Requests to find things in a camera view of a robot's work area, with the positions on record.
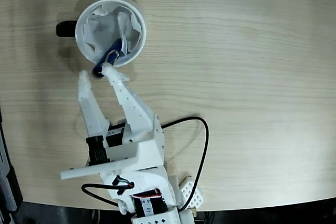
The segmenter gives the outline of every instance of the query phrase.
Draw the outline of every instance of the mug handle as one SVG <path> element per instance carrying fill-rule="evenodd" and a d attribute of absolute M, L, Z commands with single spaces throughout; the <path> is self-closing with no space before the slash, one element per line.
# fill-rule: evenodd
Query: mug handle
<path fill-rule="evenodd" d="M 56 25 L 56 35 L 64 38 L 74 38 L 77 20 L 62 21 Z"/>

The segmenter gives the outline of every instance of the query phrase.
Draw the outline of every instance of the wooden table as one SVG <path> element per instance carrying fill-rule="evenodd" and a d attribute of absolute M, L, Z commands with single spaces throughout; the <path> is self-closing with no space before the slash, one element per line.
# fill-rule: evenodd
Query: wooden table
<path fill-rule="evenodd" d="M 111 209 L 80 190 L 98 176 L 59 177 L 88 157 L 76 83 L 92 64 L 55 25 L 94 1 L 1 2 L 0 105 L 25 201 Z M 135 1 L 148 37 L 120 70 L 162 123 L 207 120 L 201 210 L 336 197 L 336 0 Z M 123 117 L 107 81 L 93 91 L 106 116 Z M 165 132 L 169 173 L 195 175 L 202 126 Z"/>

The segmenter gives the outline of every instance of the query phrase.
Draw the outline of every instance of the black cable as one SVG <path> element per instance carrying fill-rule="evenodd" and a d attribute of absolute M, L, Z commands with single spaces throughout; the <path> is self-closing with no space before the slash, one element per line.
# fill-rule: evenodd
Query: black cable
<path fill-rule="evenodd" d="M 101 200 L 107 204 L 113 205 L 115 207 L 118 207 L 118 204 L 115 203 L 114 201 L 105 199 L 97 194 L 94 194 L 93 192 L 87 190 L 86 188 L 100 188 L 100 189 L 109 189 L 109 190 L 127 190 L 127 189 L 132 189 L 134 187 L 134 183 L 131 182 L 131 185 L 125 185 L 125 186 L 114 186 L 114 185 L 102 185 L 102 184 L 92 184 L 92 183 L 88 183 L 88 184 L 84 184 L 82 185 L 82 191 L 83 193 L 91 196 L 92 198 L 95 198 L 97 200 Z"/>
<path fill-rule="evenodd" d="M 178 123 L 182 123 L 182 122 L 186 122 L 186 121 L 191 121 L 191 120 L 199 120 L 199 121 L 201 121 L 204 124 L 204 127 L 205 127 L 205 144 L 204 144 L 204 149 L 203 149 L 203 154 L 202 154 L 201 162 L 199 164 L 198 171 L 197 171 L 197 174 L 196 174 L 194 187 L 193 187 L 193 189 L 191 191 L 191 194 L 190 194 L 188 200 L 186 201 L 186 203 L 183 205 L 182 208 L 178 209 L 178 212 L 182 212 L 184 209 L 186 209 L 186 207 L 189 205 L 189 203 L 192 200 L 193 195 L 195 193 L 195 190 L 196 190 L 196 187 L 197 187 L 197 183 L 198 183 L 198 180 L 199 180 L 199 177 L 201 175 L 202 168 L 203 168 L 206 151 L 208 149 L 208 144 L 209 144 L 209 127 L 208 127 L 206 121 L 203 118 L 199 117 L 199 116 L 189 116 L 187 118 L 182 118 L 182 119 L 176 120 L 174 122 L 164 124 L 161 127 L 163 129 L 165 129 L 165 128 L 168 128 L 170 126 L 176 125 Z"/>

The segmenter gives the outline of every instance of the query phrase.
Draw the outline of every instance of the blue object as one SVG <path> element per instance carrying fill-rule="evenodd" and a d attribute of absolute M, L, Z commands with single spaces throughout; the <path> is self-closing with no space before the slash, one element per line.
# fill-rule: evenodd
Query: blue object
<path fill-rule="evenodd" d="M 106 53 L 101 57 L 99 62 L 95 65 L 95 67 L 92 70 L 92 74 L 96 76 L 97 78 L 102 78 L 104 75 L 101 73 L 102 71 L 102 65 L 104 62 L 108 62 L 110 64 L 114 64 L 115 60 L 118 59 L 120 56 L 120 50 L 122 46 L 121 39 L 117 39 L 113 45 L 109 48 L 109 50 L 106 51 Z"/>

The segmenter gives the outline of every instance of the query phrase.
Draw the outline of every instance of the paper towel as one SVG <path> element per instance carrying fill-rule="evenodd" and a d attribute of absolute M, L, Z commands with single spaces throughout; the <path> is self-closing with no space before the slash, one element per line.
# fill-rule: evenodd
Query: paper towel
<path fill-rule="evenodd" d="M 104 3 L 89 15 L 83 27 L 84 42 L 101 58 L 119 38 L 121 56 L 132 52 L 142 36 L 141 25 L 135 13 L 125 6 Z"/>

